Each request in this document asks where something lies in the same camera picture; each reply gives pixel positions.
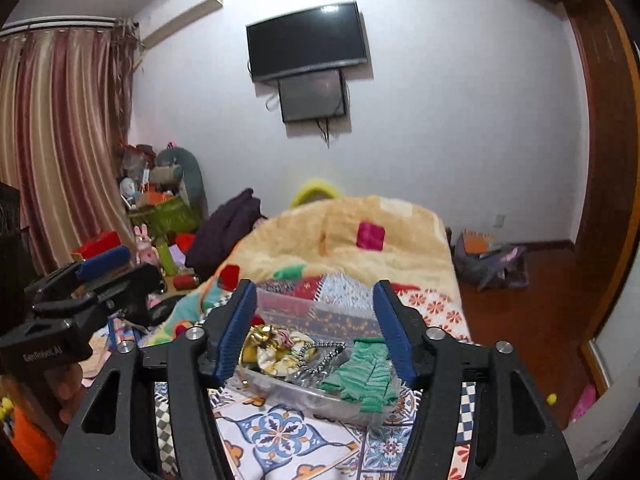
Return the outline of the operator hand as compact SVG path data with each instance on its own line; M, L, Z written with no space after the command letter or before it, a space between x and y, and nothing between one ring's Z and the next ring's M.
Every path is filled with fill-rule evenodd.
M82 383L82 368L78 363L52 368L46 371L46 378L61 403L58 416L62 422L69 424L86 394L86 387Z

